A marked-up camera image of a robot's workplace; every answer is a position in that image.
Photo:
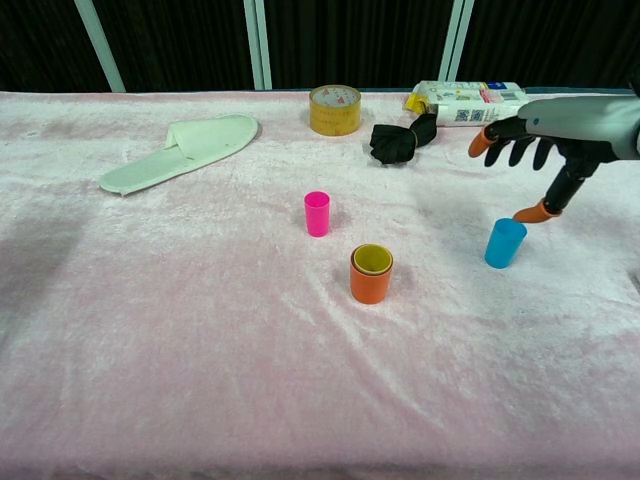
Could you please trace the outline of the right robot hand, orange fingertips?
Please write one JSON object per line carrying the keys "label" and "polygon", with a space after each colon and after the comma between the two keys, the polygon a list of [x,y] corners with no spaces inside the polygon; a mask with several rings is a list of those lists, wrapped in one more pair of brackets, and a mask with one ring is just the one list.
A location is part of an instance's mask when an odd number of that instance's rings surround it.
{"label": "right robot hand, orange fingertips", "polygon": [[640,98],[634,95],[574,96],[535,100],[516,115],[494,121],[476,135],[468,154],[495,164],[511,145],[509,165],[517,165],[536,143],[533,169],[546,163],[556,148],[565,163],[534,206],[513,215],[520,223],[543,223],[561,215],[571,199],[602,164],[640,161]]}

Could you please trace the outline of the light blue plastic cup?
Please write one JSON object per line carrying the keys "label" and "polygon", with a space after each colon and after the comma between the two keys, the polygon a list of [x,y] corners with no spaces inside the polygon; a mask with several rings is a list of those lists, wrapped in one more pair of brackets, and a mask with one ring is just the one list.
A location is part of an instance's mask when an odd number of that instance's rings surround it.
{"label": "light blue plastic cup", "polygon": [[493,226],[484,254],[485,262],[495,269],[509,267],[514,261],[528,230],[512,218],[500,218]]}

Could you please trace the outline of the yellow plastic cup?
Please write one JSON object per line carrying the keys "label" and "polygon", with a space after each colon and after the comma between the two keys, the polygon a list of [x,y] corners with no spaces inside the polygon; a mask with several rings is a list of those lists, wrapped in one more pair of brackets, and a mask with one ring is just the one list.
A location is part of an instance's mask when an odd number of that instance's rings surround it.
{"label": "yellow plastic cup", "polygon": [[384,246],[363,244],[352,254],[354,267],[363,275],[378,276],[385,274],[393,266],[393,256]]}

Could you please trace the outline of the pink plastic cup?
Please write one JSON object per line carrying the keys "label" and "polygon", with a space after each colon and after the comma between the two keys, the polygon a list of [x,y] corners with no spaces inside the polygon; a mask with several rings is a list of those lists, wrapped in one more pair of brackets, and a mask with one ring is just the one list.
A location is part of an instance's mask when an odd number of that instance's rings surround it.
{"label": "pink plastic cup", "polygon": [[304,197],[307,232],[313,237],[322,237],[329,231],[330,196],[323,191],[312,191]]}

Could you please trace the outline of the teal padded table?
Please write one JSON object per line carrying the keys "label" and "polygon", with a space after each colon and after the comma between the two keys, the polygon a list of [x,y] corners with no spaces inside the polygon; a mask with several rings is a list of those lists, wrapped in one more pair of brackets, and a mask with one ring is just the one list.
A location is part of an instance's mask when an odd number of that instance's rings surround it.
{"label": "teal padded table", "polygon": [[525,87],[524,91],[529,95],[552,95],[552,94],[602,94],[602,95],[633,95],[634,91],[627,88],[600,88],[600,87]]}

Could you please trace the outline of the white tissue pack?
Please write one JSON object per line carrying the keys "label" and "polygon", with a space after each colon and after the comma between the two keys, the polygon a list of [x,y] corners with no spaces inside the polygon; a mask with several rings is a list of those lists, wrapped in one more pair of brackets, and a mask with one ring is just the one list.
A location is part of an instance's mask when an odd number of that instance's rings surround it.
{"label": "white tissue pack", "polygon": [[417,115],[436,115],[444,127],[482,126],[517,114],[531,101],[514,82],[420,81],[404,108]]}

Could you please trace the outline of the black knotted cloth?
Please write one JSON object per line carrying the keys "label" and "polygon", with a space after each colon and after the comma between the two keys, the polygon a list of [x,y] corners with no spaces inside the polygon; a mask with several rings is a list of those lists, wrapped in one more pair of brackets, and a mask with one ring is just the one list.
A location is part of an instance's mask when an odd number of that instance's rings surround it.
{"label": "black knotted cloth", "polygon": [[437,116],[420,115],[409,127],[376,124],[369,146],[371,155],[383,165],[409,162],[418,148],[428,145],[437,134]]}

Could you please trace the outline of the yellow packing tape roll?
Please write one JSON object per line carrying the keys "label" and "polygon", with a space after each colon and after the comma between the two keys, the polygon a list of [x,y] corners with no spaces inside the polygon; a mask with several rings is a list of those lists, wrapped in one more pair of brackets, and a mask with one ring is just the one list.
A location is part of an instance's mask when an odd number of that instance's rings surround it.
{"label": "yellow packing tape roll", "polygon": [[361,93],[346,85],[323,85],[309,93],[309,125],[324,136],[345,136],[361,124]]}

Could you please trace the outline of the orange plastic cup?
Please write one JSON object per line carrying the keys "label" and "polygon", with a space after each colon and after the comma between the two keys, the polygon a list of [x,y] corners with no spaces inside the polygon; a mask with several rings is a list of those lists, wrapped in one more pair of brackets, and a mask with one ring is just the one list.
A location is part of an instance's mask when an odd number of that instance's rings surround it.
{"label": "orange plastic cup", "polygon": [[393,266],[383,275],[363,275],[354,267],[352,254],[350,259],[350,289],[352,296],[363,304],[377,304],[383,301],[390,285]]}

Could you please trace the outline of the pink plush table cloth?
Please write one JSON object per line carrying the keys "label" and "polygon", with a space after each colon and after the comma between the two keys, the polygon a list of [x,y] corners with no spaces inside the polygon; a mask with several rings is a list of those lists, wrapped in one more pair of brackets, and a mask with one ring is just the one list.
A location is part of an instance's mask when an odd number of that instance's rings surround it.
{"label": "pink plush table cloth", "polygon": [[[383,167],[370,130],[403,100],[364,94],[328,138],[304,92],[0,92],[0,479],[640,480],[640,162],[496,270],[494,222],[562,159],[488,168],[461,128]],[[259,123],[238,153],[99,187],[231,114]],[[394,259],[377,304],[363,244]]]}

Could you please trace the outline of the white disposable slipper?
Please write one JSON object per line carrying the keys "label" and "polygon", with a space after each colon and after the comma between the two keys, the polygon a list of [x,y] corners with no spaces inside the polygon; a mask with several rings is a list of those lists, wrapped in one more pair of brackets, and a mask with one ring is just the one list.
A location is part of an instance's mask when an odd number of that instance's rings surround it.
{"label": "white disposable slipper", "polygon": [[242,114],[172,123],[162,149],[104,174],[98,185],[122,196],[136,193],[238,153],[258,130],[258,121]]}

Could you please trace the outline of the white partition post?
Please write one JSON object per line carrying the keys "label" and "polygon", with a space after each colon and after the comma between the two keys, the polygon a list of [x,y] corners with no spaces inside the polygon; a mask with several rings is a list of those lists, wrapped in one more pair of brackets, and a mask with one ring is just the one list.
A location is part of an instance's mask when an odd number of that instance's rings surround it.
{"label": "white partition post", "polygon": [[93,0],[74,0],[74,4],[111,91],[125,93],[124,82]]}
{"label": "white partition post", "polygon": [[453,0],[438,81],[454,82],[458,75],[475,0]]}
{"label": "white partition post", "polygon": [[265,0],[243,0],[254,88],[273,89]]}

